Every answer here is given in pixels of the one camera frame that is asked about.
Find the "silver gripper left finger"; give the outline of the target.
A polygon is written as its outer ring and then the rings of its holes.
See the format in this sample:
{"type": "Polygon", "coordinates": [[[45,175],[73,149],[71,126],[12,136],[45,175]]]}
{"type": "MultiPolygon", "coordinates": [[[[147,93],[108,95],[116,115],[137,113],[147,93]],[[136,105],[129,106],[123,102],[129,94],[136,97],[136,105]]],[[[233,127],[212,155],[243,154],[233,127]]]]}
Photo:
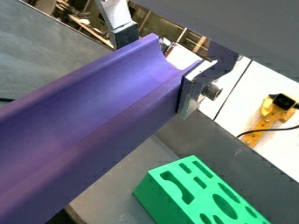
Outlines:
{"type": "Polygon", "coordinates": [[[116,49],[139,39],[137,23],[132,20],[127,0],[95,0],[116,49]]]}

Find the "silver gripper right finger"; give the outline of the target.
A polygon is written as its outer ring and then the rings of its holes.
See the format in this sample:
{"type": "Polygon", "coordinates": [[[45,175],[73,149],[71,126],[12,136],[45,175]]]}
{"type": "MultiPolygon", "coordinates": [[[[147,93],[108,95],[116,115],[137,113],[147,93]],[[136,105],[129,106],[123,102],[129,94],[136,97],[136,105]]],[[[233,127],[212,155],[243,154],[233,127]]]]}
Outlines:
{"type": "Polygon", "coordinates": [[[213,41],[209,42],[207,56],[209,59],[200,59],[181,77],[176,113],[183,119],[199,107],[200,96],[212,101],[217,98],[221,89],[213,81],[231,72],[239,58],[236,52],[213,41]]]}

